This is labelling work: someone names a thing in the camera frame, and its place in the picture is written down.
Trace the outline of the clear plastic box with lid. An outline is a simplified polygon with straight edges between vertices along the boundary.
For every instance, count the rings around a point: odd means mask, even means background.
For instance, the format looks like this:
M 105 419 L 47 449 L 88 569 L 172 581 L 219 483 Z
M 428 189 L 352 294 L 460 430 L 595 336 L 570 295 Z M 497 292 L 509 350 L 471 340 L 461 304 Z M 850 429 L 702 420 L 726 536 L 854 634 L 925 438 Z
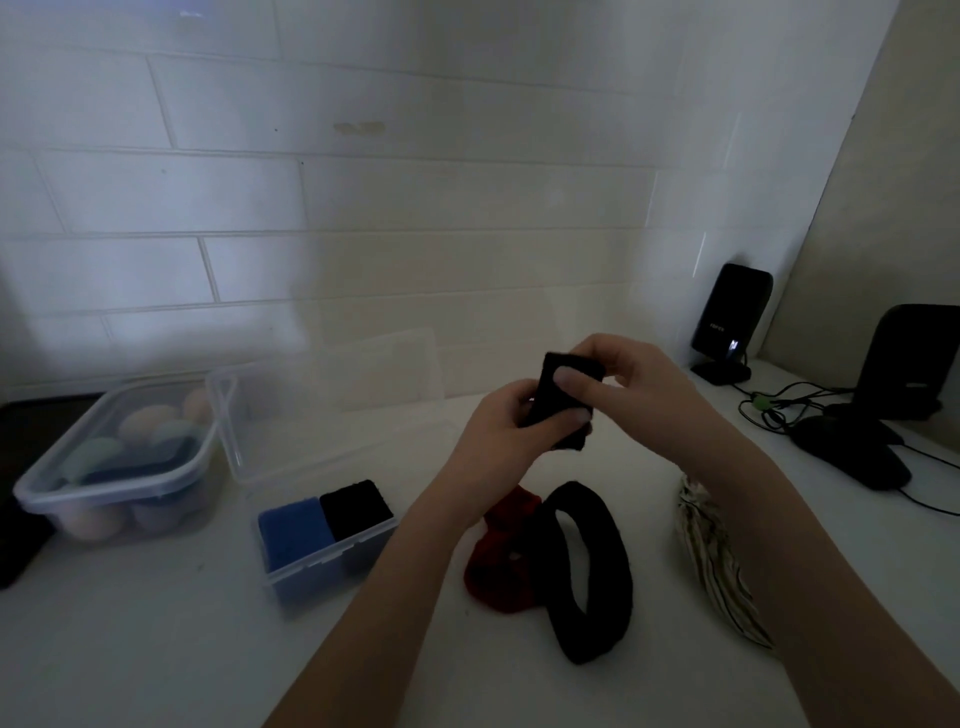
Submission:
M 360 583 L 456 439 L 429 328 L 211 370 L 205 385 L 265 591 L 294 615 Z M 258 514 L 372 480 L 393 518 L 267 573 Z

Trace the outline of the clear plastic sponge container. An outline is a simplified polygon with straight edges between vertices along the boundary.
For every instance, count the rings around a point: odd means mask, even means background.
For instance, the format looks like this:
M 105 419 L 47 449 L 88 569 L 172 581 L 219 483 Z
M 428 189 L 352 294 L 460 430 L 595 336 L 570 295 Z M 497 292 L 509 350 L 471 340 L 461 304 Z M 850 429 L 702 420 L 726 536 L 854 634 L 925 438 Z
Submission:
M 214 455 L 219 447 L 219 435 L 217 424 L 213 418 L 205 441 L 200 446 L 196 456 L 187 464 L 173 469 L 169 472 L 169 480 L 163 475 L 156 475 L 141 480 L 126 480 L 115 484 L 106 484 L 90 487 L 60 487 L 61 465 L 66 457 L 79 444 L 84 443 L 88 438 L 98 434 L 110 432 L 117 424 L 120 417 L 120 409 L 128 404 L 132 409 L 142 407 L 150 401 L 151 396 L 158 400 L 162 396 L 169 394 L 173 397 L 173 402 L 178 403 L 184 394 L 192 387 L 200 386 L 206 391 L 210 403 L 207 385 L 202 377 L 177 377 L 177 378 L 154 378 L 147 379 L 138 383 L 130 383 L 124 386 L 112 389 L 104 394 L 52 444 L 47 451 L 23 474 L 15 483 L 13 494 L 21 507 L 30 514 L 42 515 L 46 517 L 54 528 L 64 536 L 75 542 L 85 545 L 102 545 L 119 542 L 122 540 L 132 540 L 138 538 L 153 538 L 165 535 L 170 532 L 181 529 L 186 524 L 198 521 L 201 514 L 209 511 L 217 500 L 218 486 L 214 478 L 209 474 L 210 466 Z M 115 539 L 102 542 L 82 542 L 75 540 L 63 531 L 61 531 L 50 516 L 59 506 L 71 504 L 90 499 L 91 505 L 112 504 L 123 499 L 125 489 L 136 489 L 142 486 L 145 493 L 137 493 L 134 497 L 150 497 L 151 495 L 161 495 L 168 490 L 176 490 L 181 484 L 188 484 L 203 477 L 203 484 L 206 487 L 208 502 L 206 506 L 190 516 L 174 530 L 152 535 L 139 531 L 137 528 L 128 527 L 123 530 Z

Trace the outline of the striped fabric headband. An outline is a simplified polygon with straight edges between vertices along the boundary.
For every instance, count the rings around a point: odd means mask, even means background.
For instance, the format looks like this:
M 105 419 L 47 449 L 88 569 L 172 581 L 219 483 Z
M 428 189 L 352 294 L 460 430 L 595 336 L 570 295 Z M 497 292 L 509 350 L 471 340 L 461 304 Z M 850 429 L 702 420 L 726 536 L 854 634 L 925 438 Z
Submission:
M 774 640 L 743 577 L 721 509 L 706 487 L 685 472 L 679 480 L 674 523 L 680 547 L 716 614 L 741 638 L 774 652 Z

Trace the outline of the red headband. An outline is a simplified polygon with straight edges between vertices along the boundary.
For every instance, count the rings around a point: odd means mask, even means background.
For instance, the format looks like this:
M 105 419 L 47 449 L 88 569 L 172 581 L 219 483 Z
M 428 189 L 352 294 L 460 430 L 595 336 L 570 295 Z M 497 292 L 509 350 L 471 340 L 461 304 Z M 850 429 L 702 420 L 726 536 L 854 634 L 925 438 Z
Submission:
M 476 541 L 463 571 L 469 595 L 499 614 L 543 606 L 532 581 L 531 544 L 543 500 L 516 486 L 484 515 L 486 532 Z

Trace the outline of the folded blue headband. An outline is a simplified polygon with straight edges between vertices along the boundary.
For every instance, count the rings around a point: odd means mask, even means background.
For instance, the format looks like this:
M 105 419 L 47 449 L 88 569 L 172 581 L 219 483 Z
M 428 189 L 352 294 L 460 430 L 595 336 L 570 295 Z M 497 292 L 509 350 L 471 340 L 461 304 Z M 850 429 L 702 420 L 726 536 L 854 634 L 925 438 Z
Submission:
M 282 570 L 336 543 L 318 497 L 308 497 L 258 514 L 267 574 Z

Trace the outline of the person's left hand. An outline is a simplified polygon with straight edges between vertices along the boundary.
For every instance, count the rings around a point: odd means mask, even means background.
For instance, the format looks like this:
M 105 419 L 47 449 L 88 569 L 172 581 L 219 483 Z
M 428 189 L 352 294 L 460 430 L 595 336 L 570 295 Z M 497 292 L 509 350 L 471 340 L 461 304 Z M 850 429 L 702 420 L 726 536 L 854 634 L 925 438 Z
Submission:
M 439 474 L 423 494 L 427 504 L 461 528 L 469 528 L 511 490 L 533 464 L 558 443 L 592 428 L 593 414 L 568 409 L 536 427 L 497 428 L 488 420 L 488 395 L 468 419 Z

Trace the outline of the pile of pastel makeup sponges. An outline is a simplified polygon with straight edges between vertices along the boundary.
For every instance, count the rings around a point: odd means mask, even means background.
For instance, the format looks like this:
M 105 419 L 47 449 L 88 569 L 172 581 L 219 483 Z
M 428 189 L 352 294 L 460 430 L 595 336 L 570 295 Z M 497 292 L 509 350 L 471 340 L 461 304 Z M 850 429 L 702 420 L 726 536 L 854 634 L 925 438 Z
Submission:
M 87 438 L 60 465 L 59 487 L 90 487 L 163 476 L 190 462 L 206 441 L 212 410 L 204 387 L 195 386 L 174 403 L 171 394 L 154 395 L 135 409 L 125 403 L 114 428 Z M 115 539 L 126 528 L 159 535 L 174 530 L 209 501 L 204 478 L 162 494 L 142 486 L 125 489 L 123 498 L 91 505 L 90 498 L 58 506 L 50 520 L 83 543 Z

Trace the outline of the black computer mouse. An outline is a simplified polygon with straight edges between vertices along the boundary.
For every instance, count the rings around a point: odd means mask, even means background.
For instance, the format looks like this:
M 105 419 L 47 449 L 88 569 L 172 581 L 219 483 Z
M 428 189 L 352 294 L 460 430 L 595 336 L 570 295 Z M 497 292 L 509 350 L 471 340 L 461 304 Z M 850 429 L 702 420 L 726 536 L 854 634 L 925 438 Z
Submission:
M 787 428 L 793 445 L 841 471 L 870 491 L 905 488 L 912 473 L 891 449 L 888 438 L 846 418 L 818 415 Z

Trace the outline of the person's left forearm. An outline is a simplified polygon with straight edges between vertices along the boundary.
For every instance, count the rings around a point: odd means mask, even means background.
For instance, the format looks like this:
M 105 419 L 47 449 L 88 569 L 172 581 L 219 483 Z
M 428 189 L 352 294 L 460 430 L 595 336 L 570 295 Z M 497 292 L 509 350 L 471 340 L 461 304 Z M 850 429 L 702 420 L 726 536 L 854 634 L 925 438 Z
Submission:
M 499 499 L 436 478 L 262 728 L 394 728 L 453 553 Z

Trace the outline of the large black stand device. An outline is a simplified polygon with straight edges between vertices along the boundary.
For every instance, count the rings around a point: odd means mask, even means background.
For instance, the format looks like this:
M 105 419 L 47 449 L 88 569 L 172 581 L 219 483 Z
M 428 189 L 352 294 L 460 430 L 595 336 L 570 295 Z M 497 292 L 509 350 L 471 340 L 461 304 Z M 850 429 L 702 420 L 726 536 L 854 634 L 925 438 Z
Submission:
M 900 304 L 880 319 L 848 403 L 825 416 L 926 421 L 960 351 L 960 305 Z

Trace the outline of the person's right hand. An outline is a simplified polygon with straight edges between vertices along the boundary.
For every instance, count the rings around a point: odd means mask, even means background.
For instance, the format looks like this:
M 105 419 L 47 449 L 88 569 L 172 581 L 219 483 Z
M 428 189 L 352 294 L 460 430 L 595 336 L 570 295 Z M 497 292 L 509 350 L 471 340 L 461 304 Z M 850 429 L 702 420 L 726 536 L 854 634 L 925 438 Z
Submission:
M 730 435 L 729 422 L 659 347 L 595 333 L 572 354 L 596 360 L 608 375 L 623 377 L 624 411 L 602 413 L 634 441 L 697 478 L 718 461 Z

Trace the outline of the black headband loop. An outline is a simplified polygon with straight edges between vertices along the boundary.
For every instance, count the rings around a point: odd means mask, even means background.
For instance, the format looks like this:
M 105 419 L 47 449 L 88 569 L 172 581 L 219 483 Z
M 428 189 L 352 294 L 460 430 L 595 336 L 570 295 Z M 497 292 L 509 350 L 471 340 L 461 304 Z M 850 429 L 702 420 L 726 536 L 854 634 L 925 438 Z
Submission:
M 559 512 L 577 527 L 589 558 L 584 609 L 573 594 Z M 529 517 L 525 546 L 534 595 L 564 656 L 582 666 L 610 652 L 629 628 L 634 586 L 624 542 L 603 499 L 580 482 L 563 483 Z

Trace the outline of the black flat tray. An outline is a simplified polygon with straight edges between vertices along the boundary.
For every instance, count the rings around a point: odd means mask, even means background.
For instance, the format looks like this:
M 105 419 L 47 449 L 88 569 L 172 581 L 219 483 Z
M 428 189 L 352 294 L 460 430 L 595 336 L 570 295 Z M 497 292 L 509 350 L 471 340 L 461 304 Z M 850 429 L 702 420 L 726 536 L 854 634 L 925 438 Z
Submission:
M 18 581 L 55 532 L 46 516 L 21 507 L 17 481 L 101 397 L 75 394 L 0 406 L 0 592 Z

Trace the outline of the small black stand device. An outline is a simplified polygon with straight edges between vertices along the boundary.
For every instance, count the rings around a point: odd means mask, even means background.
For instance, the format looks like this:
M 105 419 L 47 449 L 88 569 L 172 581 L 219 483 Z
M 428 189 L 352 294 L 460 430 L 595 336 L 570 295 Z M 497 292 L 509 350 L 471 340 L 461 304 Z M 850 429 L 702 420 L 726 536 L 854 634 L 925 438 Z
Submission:
M 722 266 L 693 332 L 691 349 L 704 358 L 693 374 L 715 386 L 750 379 L 744 358 L 773 285 L 772 273 L 734 262 Z

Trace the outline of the person's right forearm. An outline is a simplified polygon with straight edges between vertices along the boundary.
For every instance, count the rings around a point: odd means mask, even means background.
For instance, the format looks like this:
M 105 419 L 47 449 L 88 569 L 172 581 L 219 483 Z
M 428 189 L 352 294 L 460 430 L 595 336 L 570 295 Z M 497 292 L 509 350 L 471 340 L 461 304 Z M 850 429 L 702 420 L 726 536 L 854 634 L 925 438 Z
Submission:
M 876 599 L 751 441 L 674 456 L 720 506 L 811 728 L 960 728 L 960 691 Z

